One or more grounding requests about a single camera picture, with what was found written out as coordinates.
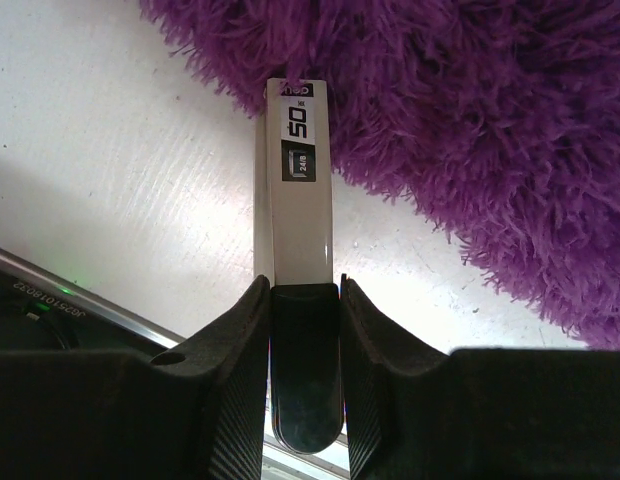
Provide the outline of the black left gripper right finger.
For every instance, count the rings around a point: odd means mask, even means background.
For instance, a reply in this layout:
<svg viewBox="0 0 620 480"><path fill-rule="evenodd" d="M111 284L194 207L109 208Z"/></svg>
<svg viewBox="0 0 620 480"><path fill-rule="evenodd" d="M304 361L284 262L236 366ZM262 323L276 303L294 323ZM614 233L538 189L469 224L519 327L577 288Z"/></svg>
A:
<svg viewBox="0 0 620 480"><path fill-rule="evenodd" d="M355 479L620 479L620 352L445 354L341 281Z"/></svg>

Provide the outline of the white black stapler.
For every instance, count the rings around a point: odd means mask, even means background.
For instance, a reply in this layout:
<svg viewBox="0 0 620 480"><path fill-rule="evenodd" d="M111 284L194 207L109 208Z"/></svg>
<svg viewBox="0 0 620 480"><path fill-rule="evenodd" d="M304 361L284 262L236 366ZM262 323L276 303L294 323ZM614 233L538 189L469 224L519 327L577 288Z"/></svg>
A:
<svg viewBox="0 0 620 480"><path fill-rule="evenodd" d="M277 440L314 454L344 423L327 85L271 78L258 118L253 268L270 282L270 412Z"/></svg>

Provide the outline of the purple fluffy duster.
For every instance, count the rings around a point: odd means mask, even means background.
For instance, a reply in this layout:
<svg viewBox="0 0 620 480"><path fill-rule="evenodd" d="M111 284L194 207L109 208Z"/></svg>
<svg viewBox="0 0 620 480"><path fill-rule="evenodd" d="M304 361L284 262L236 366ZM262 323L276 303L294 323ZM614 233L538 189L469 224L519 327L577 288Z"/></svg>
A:
<svg viewBox="0 0 620 480"><path fill-rule="evenodd" d="M327 84L345 180L407 197L499 291L620 350L620 1L144 1L246 113Z"/></svg>

